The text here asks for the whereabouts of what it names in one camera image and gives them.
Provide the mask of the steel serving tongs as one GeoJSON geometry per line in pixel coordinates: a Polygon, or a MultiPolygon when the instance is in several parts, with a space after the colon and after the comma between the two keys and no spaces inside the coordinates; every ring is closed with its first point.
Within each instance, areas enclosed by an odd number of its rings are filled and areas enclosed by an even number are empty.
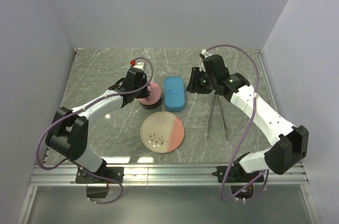
{"type": "Polygon", "coordinates": [[[226,140],[228,140],[229,136],[228,136],[228,129],[226,126],[225,116],[223,114],[219,95],[217,95],[216,93],[213,94],[212,102],[211,102],[210,114],[209,114],[209,119],[208,119],[208,127],[207,127],[207,137],[206,137],[207,140],[210,139],[210,131],[211,131],[211,128],[213,127],[212,125],[213,122],[222,124],[224,133],[225,133],[225,138],[226,140]]]}

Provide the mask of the pink round lid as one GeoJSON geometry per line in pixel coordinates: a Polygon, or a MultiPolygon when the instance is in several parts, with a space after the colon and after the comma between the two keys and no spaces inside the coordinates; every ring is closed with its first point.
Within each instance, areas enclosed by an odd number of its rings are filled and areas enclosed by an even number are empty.
{"type": "Polygon", "coordinates": [[[147,89],[149,91],[149,96],[146,98],[139,98],[139,102],[143,105],[154,105],[158,103],[162,97],[160,86],[155,82],[151,82],[147,89]]]}

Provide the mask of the blue lunch box lid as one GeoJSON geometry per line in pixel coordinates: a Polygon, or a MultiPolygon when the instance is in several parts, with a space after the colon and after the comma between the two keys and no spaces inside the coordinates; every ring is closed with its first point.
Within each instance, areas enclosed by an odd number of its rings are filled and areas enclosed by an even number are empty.
{"type": "Polygon", "coordinates": [[[164,80],[165,108],[171,112],[179,112],[185,106],[184,81],[177,76],[171,76],[164,80]]]}

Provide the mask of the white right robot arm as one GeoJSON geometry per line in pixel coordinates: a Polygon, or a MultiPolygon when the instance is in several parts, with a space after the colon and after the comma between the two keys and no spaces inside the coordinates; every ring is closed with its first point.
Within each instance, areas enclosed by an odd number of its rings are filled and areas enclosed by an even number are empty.
{"type": "Polygon", "coordinates": [[[262,131],[271,147],[246,153],[233,161],[227,182],[248,182],[256,172],[271,170],[282,175],[307,155],[309,132],[296,127],[271,108],[241,74],[230,74],[220,55],[200,54],[204,70],[193,67],[186,90],[189,93],[224,97],[243,111],[262,131]]]}

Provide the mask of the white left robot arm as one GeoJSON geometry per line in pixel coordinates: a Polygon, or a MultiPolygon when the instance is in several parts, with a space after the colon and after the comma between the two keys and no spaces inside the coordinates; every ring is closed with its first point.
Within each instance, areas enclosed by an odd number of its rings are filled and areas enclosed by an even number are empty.
{"type": "Polygon", "coordinates": [[[90,128],[105,115],[119,110],[136,98],[149,96],[147,75],[139,62],[129,68],[107,91],[94,100],[73,109],[61,107],[53,119],[45,144],[67,160],[85,169],[95,183],[111,179],[106,161],[87,145],[90,128]]]}

